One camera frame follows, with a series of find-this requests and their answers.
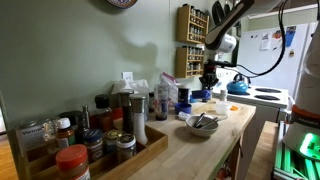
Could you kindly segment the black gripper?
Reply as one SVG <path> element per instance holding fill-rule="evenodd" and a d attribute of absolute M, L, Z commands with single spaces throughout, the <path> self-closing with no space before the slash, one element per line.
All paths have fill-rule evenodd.
<path fill-rule="evenodd" d="M 201 83 L 201 89 L 206 90 L 206 82 L 210 82 L 209 89 L 212 90 L 213 87 L 219 82 L 219 79 L 216 75 L 216 69 L 218 67 L 234 67 L 234 64 L 229 63 L 227 61 L 215 61 L 208 59 L 207 62 L 204 64 L 204 71 L 203 71 L 203 77 L 199 77 L 199 81 Z"/>

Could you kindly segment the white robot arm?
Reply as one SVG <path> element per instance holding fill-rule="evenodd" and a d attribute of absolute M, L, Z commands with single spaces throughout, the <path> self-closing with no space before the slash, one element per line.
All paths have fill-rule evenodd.
<path fill-rule="evenodd" d="M 283 142 L 302 156 L 319 160 L 320 153 L 320 32 L 306 35 L 278 23 L 280 35 L 259 33 L 240 40 L 238 58 L 260 85 L 290 85 L 295 92 L 289 130 Z"/>

